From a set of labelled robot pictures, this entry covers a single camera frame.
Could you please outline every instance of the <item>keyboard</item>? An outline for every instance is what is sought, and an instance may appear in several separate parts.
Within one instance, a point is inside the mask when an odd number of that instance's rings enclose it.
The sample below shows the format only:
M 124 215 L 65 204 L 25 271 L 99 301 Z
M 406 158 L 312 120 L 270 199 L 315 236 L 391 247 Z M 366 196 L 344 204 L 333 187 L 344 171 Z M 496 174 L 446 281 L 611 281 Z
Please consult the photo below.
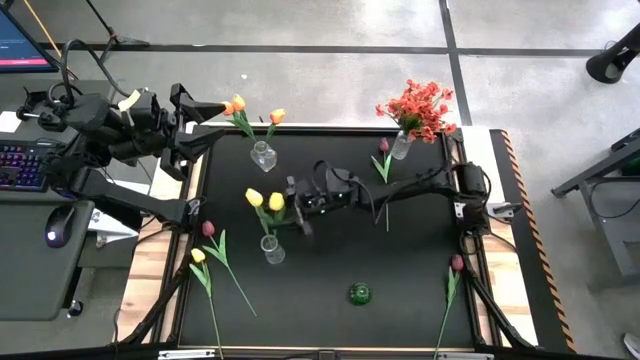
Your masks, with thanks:
M 0 140 L 0 192 L 47 190 L 43 161 L 58 143 Z

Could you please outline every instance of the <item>glass vase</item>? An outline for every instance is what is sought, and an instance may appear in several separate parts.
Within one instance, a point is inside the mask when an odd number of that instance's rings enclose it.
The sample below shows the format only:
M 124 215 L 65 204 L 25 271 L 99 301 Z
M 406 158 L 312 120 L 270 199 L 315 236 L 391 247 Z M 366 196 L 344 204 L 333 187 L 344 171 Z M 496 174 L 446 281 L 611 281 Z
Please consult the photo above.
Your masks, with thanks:
M 264 141 L 258 141 L 250 152 L 253 162 L 264 172 L 269 172 L 278 162 L 278 154 Z
M 264 256 L 269 264 L 280 264 L 284 261 L 284 249 L 278 243 L 278 238 L 273 235 L 265 235 L 260 240 L 260 248 L 264 251 Z
M 409 148 L 411 148 L 412 142 L 413 140 L 411 140 L 409 135 L 400 130 L 398 132 L 398 136 L 396 136 L 396 140 L 393 142 L 393 147 L 390 152 L 391 156 L 396 160 L 404 159 L 409 153 Z

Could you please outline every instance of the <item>computer screen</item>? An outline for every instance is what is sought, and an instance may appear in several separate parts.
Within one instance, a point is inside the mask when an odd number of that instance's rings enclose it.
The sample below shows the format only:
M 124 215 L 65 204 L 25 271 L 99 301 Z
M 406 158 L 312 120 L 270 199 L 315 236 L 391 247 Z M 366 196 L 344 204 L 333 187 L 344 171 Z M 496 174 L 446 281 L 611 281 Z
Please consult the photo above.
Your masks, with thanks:
M 0 5 L 0 73 L 57 70 L 49 55 Z

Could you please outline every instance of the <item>concrete floor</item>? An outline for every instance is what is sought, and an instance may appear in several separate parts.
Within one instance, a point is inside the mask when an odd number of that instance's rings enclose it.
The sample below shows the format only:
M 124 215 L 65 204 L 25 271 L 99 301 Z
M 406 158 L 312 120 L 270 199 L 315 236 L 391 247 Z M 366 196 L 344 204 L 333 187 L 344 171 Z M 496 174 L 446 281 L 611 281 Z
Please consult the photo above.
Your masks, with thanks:
M 58 42 L 106 39 L 82 0 L 31 3 Z M 94 3 L 117 31 L 154 44 L 447 46 L 438 0 Z M 494 49 L 602 49 L 640 21 L 638 6 L 635 0 L 448 2 L 457 46 Z M 38 41 L 46 41 L 21 1 L 11 12 Z M 196 99 L 224 100 L 241 93 L 249 115 L 284 107 L 295 122 L 382 121 L 375 116 L 375 104 L 398 93 L 408 78 L 453 87 L 448 55 L 363 52 L 116 52 L 107 67 L 121 86 L 147 86 L 165 106 L 169 86 L 182 82 Z M 620 337 L 627 331 L 640 334 L 640 287 L 588 289 L 614 271 L 607 246 L 577 193 L 558 200 L 549 189 L 604 157 L 612 142 L 638 128 L 640 110 L 634 104 L 640 95 L 640 65 L 633 63 L 620 83 L 603 85 L 586 74 L 584 57 L 536 55 L 460 56 L 467 120 L 511 134 L 579 351 L 629 357 Z M 74 52 L 70 66 L 82 79 L 102 79 L 87 54 Z M 450 120 L 459 121 L 459 112 Z M 130 176 L 114 171 L 116 178 Z M 126 274 L 89 275 L 80 290 L 87 304 L 83 316 L 0 323 L 0 352 L 109 342 Z

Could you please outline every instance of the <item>wooden platform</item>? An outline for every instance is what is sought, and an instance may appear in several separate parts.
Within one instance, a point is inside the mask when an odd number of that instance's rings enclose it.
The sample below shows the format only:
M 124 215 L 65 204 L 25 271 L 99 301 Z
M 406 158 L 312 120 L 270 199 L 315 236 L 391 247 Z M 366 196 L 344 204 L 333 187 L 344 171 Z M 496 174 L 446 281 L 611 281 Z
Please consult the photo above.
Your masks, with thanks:
M 503 202 L 505 198 L 489 130 L 467 127 L 463 128 L 463 135 L 467 160 L 482 166 L 491 179 L 493 190 L 491 192 L 490 202 Z M 189 198 L 195 197 L 200 165 L 201 163 L 198 162 L 194 167 Z M 159 168 L 156 169 L 151 188 L 152 196 L 159 199 L 178 198 L 180 188 L 181 183 L 170 178 Z M 491 227 L 495 234 L 514 243 L 513 234 L 509 225 L 492 220 Z M 140 237 L 144 237 L 159 229 L 160 224 L 151 224 L 142 230 Z M 134 330 L 158 297 L 170 237 L 171 233 L 169 232 L 157 235 L 153 239 L 140 244 L 136 249 L 118 318 L 118 327 L 120 329 L 118 334 L 119 340 L 125 338 Z M 181 259 L 183 256 L 186 239 L 187 235 L 181 236 L 178 259 Z M 537 344 L 536 332 L 531 317 L 518 255 L 500 240 L 492 236 L 485 236 L 483 241 L 496 303 L 511 321 L 512 325 L 520 332 L 520 335 L 528 342 Z M 169 334 L 175 310 L 175 298 L 176 295 L 174 295 L 172 301 L 167 306 L 161 340 L 165 340 Z M 479 298 L 476 297 L 476 300 L 482 335 L 487 343 L 492 343 L 486 310 Z M 503 345 L 509 346 L 504 338 Z

